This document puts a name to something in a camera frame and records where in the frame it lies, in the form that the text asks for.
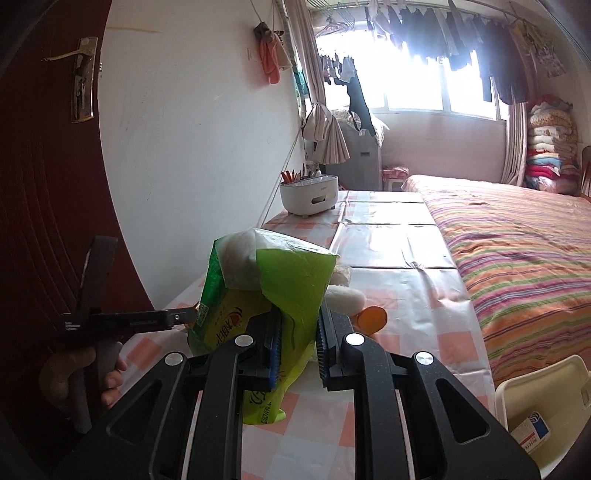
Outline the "person's left hand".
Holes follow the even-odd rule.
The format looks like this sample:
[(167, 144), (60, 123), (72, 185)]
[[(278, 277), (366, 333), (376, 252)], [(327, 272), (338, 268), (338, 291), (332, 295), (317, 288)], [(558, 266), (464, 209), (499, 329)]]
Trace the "person's left hand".
[[(44, 397), (53, 405), (63, 405), (68, 396), (69, 378), (78, 370), (89, 366), (95, 358), (96, 352), (92, 347), (52, 355), (39, 374), (39, 386)], [(127, 364), (118, 356), (114, 369), (104, 376), (101, 403), (107, 409), (110, 409), (121, 396), (122, 373), (126, 370)]]

